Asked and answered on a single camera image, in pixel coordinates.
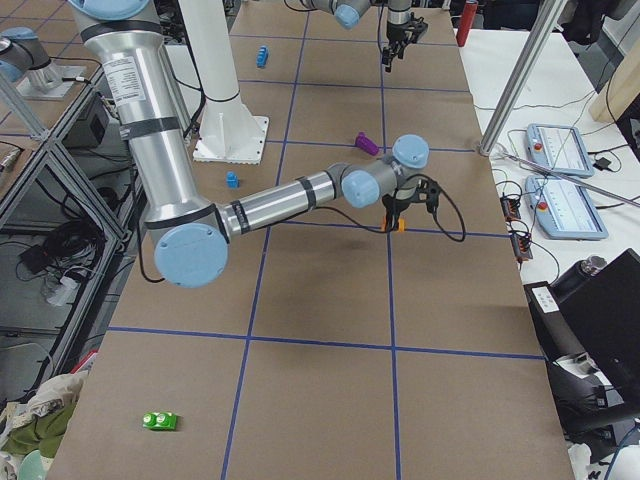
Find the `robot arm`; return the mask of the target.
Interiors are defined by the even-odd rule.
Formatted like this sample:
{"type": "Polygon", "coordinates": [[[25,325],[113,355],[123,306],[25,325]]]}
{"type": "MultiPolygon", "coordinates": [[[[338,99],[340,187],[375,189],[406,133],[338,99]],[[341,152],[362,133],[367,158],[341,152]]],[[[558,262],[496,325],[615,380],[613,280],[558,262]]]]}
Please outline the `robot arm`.
{"type": "Polygon", "coordinates": [[[387,73],[392,71],[393,61],[402,60],[409,45],[417,44],[428,30],[428,24],[422,16],[417,16],[414,8],[423,7],[427,1],[410,0],[331,0],[331,1],[296,1],[296,6],[284,1],[290,10],[299,13],[325,12],[346,30],[358,25],[364,15],[373,8],[386,11],[385,46],[381,44],[380,33],[377,33],[377,45],[381,64],[387,73]]]}
{"type": "Polygon", "coordinates": [[[338,198],[364,208],[386,195],[416,190],[430,148],[420,136],[399,137],[391,151],[357,166],[324,170],[243,198],[219,203],[200,192],[207,167],[258,164],[269,120],[244,104],[223,6],[180,5],[205,96],[195,145],[184,138],[181,92],[163,57],[164,39],[150,1],[75,1],[71,5],[84,45],[101,61],[149,202],[146,227],[154,263],[169,283],[199,288],[224,271],[230,241],[312,211],[338,198]]]}

